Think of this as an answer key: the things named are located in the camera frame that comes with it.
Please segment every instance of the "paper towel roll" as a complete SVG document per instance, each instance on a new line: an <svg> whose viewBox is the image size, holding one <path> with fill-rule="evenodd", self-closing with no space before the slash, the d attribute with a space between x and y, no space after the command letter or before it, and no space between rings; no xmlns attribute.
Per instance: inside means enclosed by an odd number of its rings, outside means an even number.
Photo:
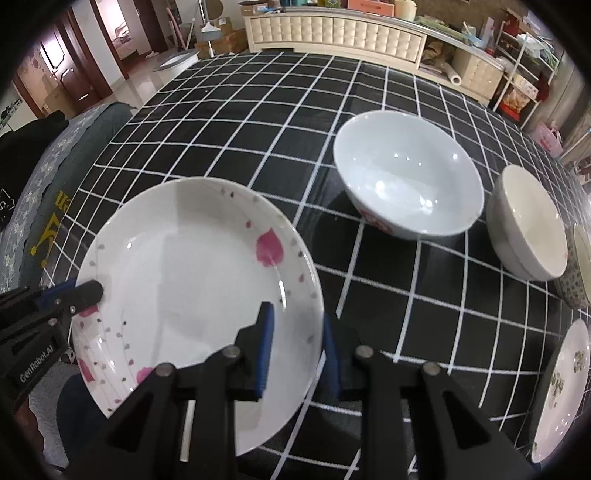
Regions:
<svg viewBox="0 0 591 480"><path fill-rule="evenodd" d="M441 69L447 74L449 81L452 82L456 86L460 86L462 84L462 77L460 77L457 72L452 68L451 65L448 63L442 63Z"/></svg>

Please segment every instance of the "doorway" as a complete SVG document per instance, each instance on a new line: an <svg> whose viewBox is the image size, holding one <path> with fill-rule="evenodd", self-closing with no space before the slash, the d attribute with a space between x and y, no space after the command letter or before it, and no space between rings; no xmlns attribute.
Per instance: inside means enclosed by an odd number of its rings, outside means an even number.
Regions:
<svg viewBox="0 0 591 480"><path fill-rule="evenodd" d="M146 56L168 50L167 5L165 0L90 0L105 41L126 79Z"/></svg>
<svg viewBox="0 0 591 480"><path fill-rule="evenodd" d="M71 9L37 38L16 78L31 109L43 115L61 110L73 118L113 93Z"/></svg>

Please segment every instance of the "pink bag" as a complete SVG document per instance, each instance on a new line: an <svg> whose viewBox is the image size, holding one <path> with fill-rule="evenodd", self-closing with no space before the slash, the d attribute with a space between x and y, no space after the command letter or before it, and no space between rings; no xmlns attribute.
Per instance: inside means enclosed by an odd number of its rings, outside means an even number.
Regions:
<svg viewBox="0 0 591 480"><path fill-rule="evenodd" d="M563 151L560 144L560 134L555 128L548 128L543 123L539 123L531 133L531 138L554 158L557 158Z"/></svg>

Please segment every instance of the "bowl rim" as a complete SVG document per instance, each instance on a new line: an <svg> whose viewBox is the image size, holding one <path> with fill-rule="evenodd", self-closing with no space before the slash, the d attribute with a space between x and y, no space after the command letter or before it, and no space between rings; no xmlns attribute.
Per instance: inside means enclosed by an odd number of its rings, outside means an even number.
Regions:
<svg viewBox="0 0 591 480"><path fill-rule="evenodd" d="M474 178L476 179L479 188L478 188L478 192L479 192L479 201L478 201L478 211L475 212L476 216L474 218L473 221L471 222L465 222L464 225L458 227L458 228L454 228L454 229L450 229L448 231L445 232L433 232L433 231L429 231L427 229L423 229L422 231L419 231L417 229L411 228L407 225L403 225L399 222L396 222L388 217L386 217L385 215L383 215L380 212L376 212L374 209L370 208L366 202L363 201L363 199L361 197L359 197L355 191L351 188L349 188L347 181L345 179L345 177L343 176L343 173L341 172L341 168L339 168L339 160L338 160L338 155L336 154L336 147L337 147L337 142L339 141L339 138L343 138L342 137L342 132L344 130L344 128L349 125L354 123L355 121L358 120L359 117L361 117L362 115L371 115L371 116L376 116L376 115L382 115L382 116L401 116L401 117L407 117L407 118L411 118L412 121L414 122L415 120L418 121L419 123L425 125L427 128L431 129L431 131L437 131L438 134L442 134L445 135L449 138L449 140L453 143L456 144L457 148L459 149L459 151L461 151L465 156L466 159L469 160L469 162L466 162L466 164L470 164L471 166L468 167L468 169L473 173ZM446 237L446 236L454 236L454 235L458 235L462 232L465 232L466 230L470 229L472 227L472 225L474 225L474 223L476 221L478 221L478 219L480 218L480 216L482 215L482 211L484 209L484 203L485 203L485 198L484 198L484 186L482 184L482 178L480 177L480 173L478 172L478 169L476 168L476 166L474 165L474 161L472 160L471 156L468 155L468 153L466 152L466 150L464 150L464 148L450 135L447 134L447 132L445 132L443 129L439 128L437 125L432 124L431 122L425 120L424 118L418 116L418 115L414 115L413 113L408 113L408 112L398 112L395 110L371 110L369 112L363 112L363 113L359 113L357 115L355 115L352 118L349 118L339 129L339 131L337 132L336 136L335 136L335 140L333 142L333 159L335 162L335 167L336 167L336 171L339 173L339 177L341 179L341 181L343 182L343 184L345 184L345 189L346 191L355 198L355 200L360 203L365 209L367 209L369 212L371 212L372 215L374 215L376 218L380 218L382 220L384 220L385 222L388 222L392 225L394 225L397 229L401 229L407 232L411 232L417 236L421 236L421 235L425 235L425 236L429 236L432 238L439 238L439 237Z"/></svg>
<svg viewBox="0 0 591 480"><path fill-rule="evenodd" d="M581 269L581 262L579 260L579 257L581 254L586 254L587 255L587 259L591 259L591 244L589 243L589 236L587 235L587 232L585 231L585 229L582 227L582 225L579 225L578 223L574 223L572 224L571 227L569 227L569 230L573 231L573 248L574 248L574 257L577 261L576 264L576 268L579 271L579 275L581 277L581 282L583 283L583 290L585 292L585 296L587 297L587 302L591 301L591 294L589 293L589 287L591 287L591 285L588 285L585 283L585 275L583 275L583 270ZM582 236L582 240L584 245L577 245L577 232L579 232L579 234ZM584 247L584 252L579 252L579 247Z"/></svg>
<svg viewBox="0 0 591 480"><path fill-rule="evenodd" d="M554 200L552 200L552 197L550 197L550 194L548 193L548 191L546 191L546 189L544 188L544 186L540 183L540 181L538 179L536 179L529 171L527 171L525 168L520 167L519 165L507 165L503 171L501 172L501 174L499 175L497 182L501 182L499 185L499 193L500 198L501 198L501 203L503 205L503 209L505 210L505 213L507 214L507 219L508 219L508 223L511 224L512 228L511 228L511 233L513 233L513 235L508 235L507 236L507 240L509 240L509 243L511 244L513 250L516 253L519 253L520 255L525 256L526 258L524 258L524 267L527 271L531 272L531 275L534 278L537 278L538 276L541 275L537 275L534 274L535 272L532 272L532 266L534 267L534 270L538 271L541 270L544 272L545 276L548 278L544 278L543 280L538 278L538 281L548 281L548 280L552 280L555 278L560 277L563 273L564 270L566 269L566 264L567 264L567 254L568 254L568 245L566 242L566 234L564 233L564 228L561 226L560 231L563 234L564 237L564 248L563 248L563 266L559 272L556 271L551 271L545 264L543 264L539 259L538 256L536 255L536 253L534 252L534 249L531 246L531 243L528 241L528 239L525 237L525 235L523 234L521 228L519 227L519 224L517 223L517 219L515 218L515 215L513 214L512 211L512 207L511 207L511 203L509 202L509 199L507 198L506 195L506 189L505 189L505 182L504 182L504 178L507 174L511 174L512 171L521 171L521 172L525 172L527 174L527 176L531 177L535 183L537 184L537 186L541 189L540 191L543 192L548 199L550 200L550 203L552 205L552 207L554 208L554 211L556 214L558 214L559 218L562 219L562 217L560 216L558 209L556 208L556 205L554 204Z"/></svg>

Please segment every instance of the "bed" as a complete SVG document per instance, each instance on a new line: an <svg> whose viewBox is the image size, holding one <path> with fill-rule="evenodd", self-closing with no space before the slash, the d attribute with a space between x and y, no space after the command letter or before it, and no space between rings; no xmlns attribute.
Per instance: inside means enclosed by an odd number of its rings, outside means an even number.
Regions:
<svg viewBox="0 0 591 480"><path fill-rule="evenodd" d="M134 41L129 35L129 28L125 22L115 29L113 46L115 47L117 55L121 60L129 57L133 52L137 51Z"/></svg>
<svg viewBox="0 0 591 480"><path fill-rule="evenodd" d="M0 233L0 293L41 283L71 198L131 116L131 107L125 103L96 106L73 118L44 151Z"/></svg>

